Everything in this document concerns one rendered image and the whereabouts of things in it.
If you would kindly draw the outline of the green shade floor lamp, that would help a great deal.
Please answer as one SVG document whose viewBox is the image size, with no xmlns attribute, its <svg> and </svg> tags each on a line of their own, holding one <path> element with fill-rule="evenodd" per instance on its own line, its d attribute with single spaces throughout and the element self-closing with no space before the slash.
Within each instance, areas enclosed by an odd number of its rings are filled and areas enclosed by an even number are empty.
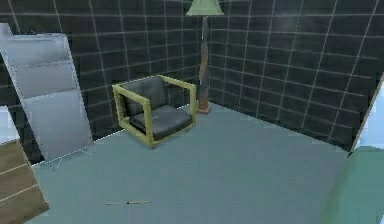
<svg viewBox="0 0 384 224">
<path fill-rule="evenodd" d="M 208 17 L 222 16 L 223 11 L 218 0 L 192 0 L 188 9 L 187 16 L 201 16 L 201 57 L 199 67 L 199 99 L 197 112 L 199 114 L 208 114 L 211 110 L 209 106 L 209 78 L 208 78 L 208 60 L 209 48 L 207 40 Z"/>
</svg>

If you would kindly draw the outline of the white chest of drawers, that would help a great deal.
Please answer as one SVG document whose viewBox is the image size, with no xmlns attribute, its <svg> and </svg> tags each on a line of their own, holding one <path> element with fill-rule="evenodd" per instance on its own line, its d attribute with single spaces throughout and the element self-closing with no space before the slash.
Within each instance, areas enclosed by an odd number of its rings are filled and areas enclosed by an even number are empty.
<svg viewBox="0 0 384 224">
<path fill-rule="evenodd" d="M 0 23 L 0 55 L 47 162 L 93 144 L 66 35 L 15 35 Z"/>
</svg>

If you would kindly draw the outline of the brown wooden dresser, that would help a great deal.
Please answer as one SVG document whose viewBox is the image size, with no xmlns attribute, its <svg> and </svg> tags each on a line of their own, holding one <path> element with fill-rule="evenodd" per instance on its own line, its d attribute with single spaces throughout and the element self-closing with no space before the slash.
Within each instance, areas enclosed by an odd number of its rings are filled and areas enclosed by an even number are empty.
<svg viewBox="0 0 384 224">
<path fill-rule="evenodd" d="M 25 224 L 48 210 L 21 143 L 0 144 L 0 224 Z"/>
</svg>

